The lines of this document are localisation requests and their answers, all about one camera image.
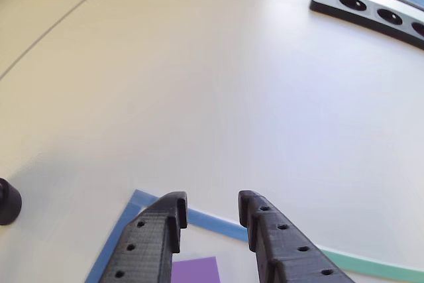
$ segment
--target black bar with holes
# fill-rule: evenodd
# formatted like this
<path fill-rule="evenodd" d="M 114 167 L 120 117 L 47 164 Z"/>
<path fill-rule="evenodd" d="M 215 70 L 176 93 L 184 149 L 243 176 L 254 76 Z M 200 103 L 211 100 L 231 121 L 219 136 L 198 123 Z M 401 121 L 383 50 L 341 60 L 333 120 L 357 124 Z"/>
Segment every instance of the black bar with holes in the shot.
<path fill-rule="evenodd" d="M 309 8 L 424 50 L 424 23 L 405 13 L 369 0 L 311 0 Z"/>
<path fill-rule="evenodd" d="M 100 283 L 169 283 L 172 253 L 187 227 L 187 195 L 171 192 L 143 210 L 123 230 Z"/>
<path fill-rule="evenodd" d="M 265 197 L 240 192 L 238 212 L 256 253 L 260 283 L 353 282 Z"/>

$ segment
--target white table surface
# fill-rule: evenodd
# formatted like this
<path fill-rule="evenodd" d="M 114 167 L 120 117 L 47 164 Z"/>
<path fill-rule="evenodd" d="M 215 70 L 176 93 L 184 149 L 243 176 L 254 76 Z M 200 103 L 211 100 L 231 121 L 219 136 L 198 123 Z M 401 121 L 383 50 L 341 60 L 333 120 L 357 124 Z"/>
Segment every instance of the white table surface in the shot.
<path fill-rule="evenodd" d="M 135 188 L 234 221 L 256 190 L 321 246 L 423 268 L 422 50 L 309 0 L 81 1 L 0 0 L 4 282 L 82 282 Z"/>

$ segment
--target black rubber foot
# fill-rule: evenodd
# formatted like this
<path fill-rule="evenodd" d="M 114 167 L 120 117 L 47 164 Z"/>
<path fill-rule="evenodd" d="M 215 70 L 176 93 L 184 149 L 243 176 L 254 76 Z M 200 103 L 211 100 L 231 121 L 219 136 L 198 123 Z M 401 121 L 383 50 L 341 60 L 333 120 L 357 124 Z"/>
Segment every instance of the black rubber foot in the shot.
<path fill-rule="evenodd" d="M 18 217 L 21 207 L 20 193 L 0 178 L 0 225 L 10 225 Z"/>

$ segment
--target blue line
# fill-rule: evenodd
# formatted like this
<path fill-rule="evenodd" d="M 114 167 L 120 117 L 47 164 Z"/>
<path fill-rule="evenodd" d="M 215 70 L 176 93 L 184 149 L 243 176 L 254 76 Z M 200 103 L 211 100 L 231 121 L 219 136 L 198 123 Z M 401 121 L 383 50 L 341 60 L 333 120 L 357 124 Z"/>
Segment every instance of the blue line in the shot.
<path fill-rule="evenodd" d="M 111 235 L 107 239 L 99 257 L 95 261 L 93 268 L 85 280 L 85 283 L 98 283 L 100 281 L 101 275 L 103 274 L 103 271 L 105 270 L 106 265 L 111 258 L 113 249 L 118 243 L 122 230 L 125 228 L 128 222 L 133 220 L 138 215 L 139 211 L 140 206 L 133 204 L 130 200 L 130 202 L 128 202 L 127 206 L 125 207 L 124 212 L 122 212 L 122 215 L 120 216 L 117 224 L 113 228 Z"/>
<path fill-rule="evenodd" d="M 154 195 L 136 190 L 132 195 L 130 202 L 141 207 L 147 207 L 154 203 L 157 199 L 158 197 L 155 197 Z M 236 240 L 248 242 L 247 230 L 241 225 L 235 225 L 234 223 L 212 217 L 211 215 L 207 215 L 193 209 L 188 209 L 188 222 L 206 230 L 214 231 Z"/>
<path fill-rule="evenodd" d="M 113 249 L 118 243 L 122 230 L 125 225 L 133 220 L 143 207 L 148 207 L 158 198 L 140 190 L 135 190 L 128 202 L 124 212 L 120 216 L 115 228 L 113 228 L 103 250 L 100 252 L 91 272 L 85 283 L 98 283 L 107 263 L 113 253 Z M 212 217 L 202 212 L 189 209 L 188 221 L 192 225 L 197 225 L 206 230 L 214 231 L 230 238 L 247 242 L 247 230 L 240 225 Z M 334 253 L 322 250 L 334 263 L 341 268 L 359 272 L 368 275 L 379 276 L 382 278 L 391 278 L 407 282 L 424 282 L 424 272 L 402 268 L 400 266 L 388 265 L 381 262 L 365 260 L 363 258 L 344 255 L 343 253 Z"/>

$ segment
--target purple square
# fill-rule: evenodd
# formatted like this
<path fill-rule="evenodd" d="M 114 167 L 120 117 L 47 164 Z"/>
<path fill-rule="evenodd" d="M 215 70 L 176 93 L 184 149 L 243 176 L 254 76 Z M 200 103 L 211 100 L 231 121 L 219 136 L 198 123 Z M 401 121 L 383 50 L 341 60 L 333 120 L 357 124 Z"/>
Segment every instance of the purple square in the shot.
<path fill-rule="evenodd" d="M 172 263 L 171 283 L 220 283 L 217 259 L 212 256 Z"/>

